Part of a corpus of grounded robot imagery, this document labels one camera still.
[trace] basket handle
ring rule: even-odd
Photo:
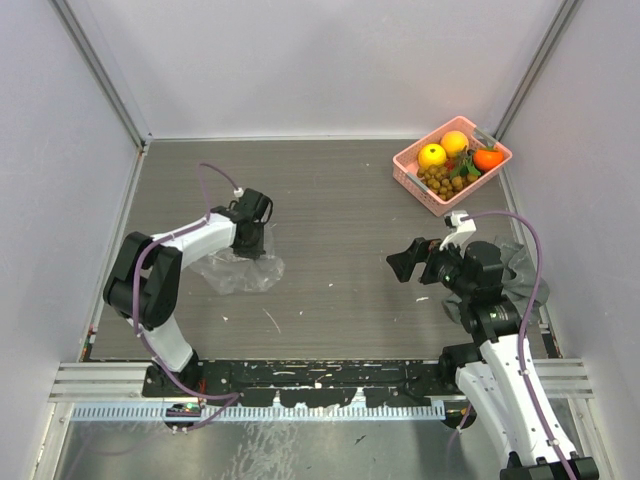
[[[496,140],[493,136],[489,135],[484,130],[479,129],[478,127],[473,129],[473,135],[482,137],[486,147],[488,147],[489,145],[495,146],[498,144],[498,140]]]
[[[413,173],[407,173],[407,177],[409,177],[409,180],[411,180],[413,183],[415,183],[418,186],[418,188],[420,188],[420,190],[422,190],[423,192],[426,193],[426,192],[429,191],[427,186],[424,183],[422,183],[420,181],[420,179],[416,175],[414,175]]]

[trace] wood grain surface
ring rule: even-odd
[[[154,234],[204,214],[198,161],[224,168],[238,183],[270,196],[270,227],[283,278],[266,293],[220,296],[193,271],[183,272],[176,318],[203,358],[437,358],[442,347],[470,341],[444,313],[449,293],[400,284],[385,263],[414,237],[446,235],[395,180],[392,157],[410,141],[155,142],[142,169],[127,232]],[[216,205],[229,185],[207,172]],[[506,208],[498,179],[458,206],[471,213]],[[505,218],[477,222],[474,239],[512,236]],[[274,325],[269,315],[277,323]],[[536,327],[534,355],[544,356]],[[105,307],[94,359],[148,358],[126,321]]]

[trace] white wall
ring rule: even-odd
[[[640,3],[583,2],[504,139],[553,323],[583,357],[623,474],[640,471]]]
[[[1,2],[0,45],[0,477],[19,480],[136,152],[48,2]]]
[[[559,3],[70,1],[156,138],[493,130]]]

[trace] pink basket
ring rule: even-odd
[[[465,188],[462,192],[458,193],[451,200],[444,201],[429,190],[416,175],[419,167],[418,153],[422,147],[429,143],[439,143],[442,136],[451,130],[459,130],[464,133],[469,139],[469,148],[480,148],[487,146],[488,142],[493,143],[494,147],[504,154],[504,160],[500,165],[484,173],[477,181]],[[465,117],[456,117],[394,156],[393,178],[400,182],[404,188],[409,190],[411,195],[420,200],[420,202],[431,210],[436,217],[440,217],[458,202],[467,198],[474,191],[495,177],[500,169],[504,167],[509,160],[511,160],[511,156],[511,150],[499,143],[495,138],[478,130],[476,125],[469,121],[469,119]]]

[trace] yellow fruit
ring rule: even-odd
[[[418,154],[418,163],[422,168],[438,167],[447,161],[447,152],[437,143],[422,147]]]
[[[447,152],[447,156],[453,158],[458,153],[469,148],[469,139],[464,133],[452,130],[443,135],[440,145]]]

